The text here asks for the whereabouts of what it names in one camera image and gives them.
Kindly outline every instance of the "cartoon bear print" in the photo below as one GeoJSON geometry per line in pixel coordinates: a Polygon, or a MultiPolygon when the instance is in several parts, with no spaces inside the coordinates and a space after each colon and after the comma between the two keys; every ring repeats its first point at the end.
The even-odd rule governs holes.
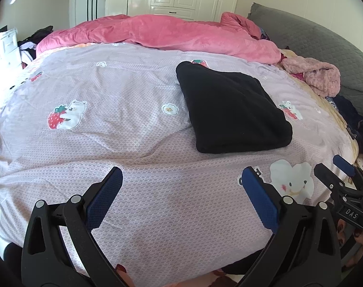
{"type": "Polygon", "coordinates": [[[284,111],[287,115],[289,115],[292,119],[299,119],[302,120],[303,116],[301,115],[300,111],[296,109],[294,105],[291,104],[290,101],[283,101],[279,104],[279,107],[282,111],[284,111]]]}
{"type": "Polygon", "coordinates": [[[310,199],[314,192],[314,182],[310,176],[312,167],[303,162],[293,167],[286,160],[278,160],[270,166],[271,185],[281,196],[289,195],[297,203],[302,204],[310,199]]]}
{"type": "Polygon", "coordinates": [[[48,118],[50,129],[71,130],[77,127],[86,110],[86,101],[73,100],[69,106],[61,105],[54,109],[48,118]]]}

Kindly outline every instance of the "drawer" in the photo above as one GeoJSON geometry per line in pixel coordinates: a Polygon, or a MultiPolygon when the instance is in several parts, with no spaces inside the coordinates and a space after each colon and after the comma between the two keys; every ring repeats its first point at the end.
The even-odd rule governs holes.
{"type": "Polygon", "coordinates": [[[19,52],[19,48],[17,47],[10,53],[5,55],[5,58],[3,59],[3,62],[6,67],[8,68],[15,68],[18,65],[21,64],[21,54],[19,52]]]}
{"type": "Polygon", "coordinates": [[[17,48],[17,36],[14,32],[8,34],[1,39],[3,52],[9,54],[11,51],[17,48]]]}
{"type": "Polygon", "coordinates": [[[151,6],[151,14],[170,15],[177,18],[194,20],[195,10],[180,7],[151,6]]]}

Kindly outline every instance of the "pile of clothes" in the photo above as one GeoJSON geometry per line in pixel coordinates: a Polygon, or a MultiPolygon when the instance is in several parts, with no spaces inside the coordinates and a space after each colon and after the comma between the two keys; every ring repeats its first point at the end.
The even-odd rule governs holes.
{"type": "Polygon", "coordinates": [[[19,52],[21,54],[22,68],[31,63],[37,57],[37,45],[45,37],[53,32],[53,26],[39,29],[32,36],[23,41],[18,41],[19,52]]]}
{"type": "Polygon", "coordinates": [[[349,100],[338,94],[341,89],[338,68],[314,58],[287,58],[284,54],[281,54],[280,64],[290,75],[306,82],[317,95],[325,98],[341,114],[347,123],[349,135],[357,140],[359,152],[363,153],[363,116],[349,100]]]}

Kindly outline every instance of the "blue gripper pad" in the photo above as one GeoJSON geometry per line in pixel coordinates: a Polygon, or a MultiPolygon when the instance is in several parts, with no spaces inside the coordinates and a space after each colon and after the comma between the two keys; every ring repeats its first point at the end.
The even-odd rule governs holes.
{"type": "Polygon", "coordinates": [[[86,227],[89,232],[99,228],[105,218],[108,209],[117,196],[123,184],[123,173],[118,167],[114,167],[106,182],[87,207],[86,227]]]}
{"type": "Polygon", "coordinates": [[[339,155],[334,156],[333,164],[336,165],[339,169],[341,169],[349,177],[354,177],[356,175],[356,171],[354,170],[353,165],[350,165],[346,160],[344,160],[339,155]]]}
{"type": "Polygon", "coordinates": [[[241,180],[264,227],[275,234],[278,229],[278,211],[272,200],[248,167],[243,170],[241,180]]]}

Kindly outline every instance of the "clothing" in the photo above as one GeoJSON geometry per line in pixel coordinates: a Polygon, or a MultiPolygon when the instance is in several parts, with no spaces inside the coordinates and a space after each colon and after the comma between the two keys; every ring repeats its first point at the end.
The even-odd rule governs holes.
{"type": "Polygon", "coordinates": [[[290,74],[302,72],[305,82],[321,97],[335,97],[340,92],[340,71],[335,65],[300,56],[284,59],[281,64],[290,74]]]}
{"type": "Polygon", "coordinates": [[[260,82],[184,61],[176,68],[202,153],[261,151],[292,141],[292,125],[260,82]]]}
{"type": "Polygon", "coordinates": [[[261,31],[261,37],[260,39],[261,40],[268,40],[270,41],[271,39],[269,38],[268,34],[266,34],[266,32],[264,31],[264,29],[262,29],[261,27],[260,28],[260,31],[261,31]]]}
{"type": "Polygon", "coordinates": [[[305,78],[303,76],[303,73],[300,72],[300,73],[292,73],[292,75],[296,78],[296,79],[299,79],[300,81],[305,81],[305,78]]]}
{"type": "Polygon", "coordinates": [[[325,99],[333,106],[334,109],[338,111],[337,105],[333,101],[333,97],[325,97],[325,99]]]}
{"type": "Polygon", "coordinates": [[[363,116],[360,115],[353,104],[341,95],[333,97],[333,102],[338,108],[338,112],[347,122],[349,134],[354,134],[358,142],[359,152],[363,153],[363,116]]]}
{"type": "Polygon", "coordinates": [[[225,267],[222,267],[221,269],[226,274],[245,275],[256,262],[257,258],[262,252],[263,250],[260,249],[253,254],[250,254],[249,256],[232,263],[231,265],[226,265],[225,267]]]}
{"type": "Polygon", "coordinates": [[[18,41],[18,47],[23,63],[28,65],[37,57],[37,44],[52,32],[53,26],[47,26],[46,28],[36,31],[31,37],[28,37],[23,41],[18,41]]]}

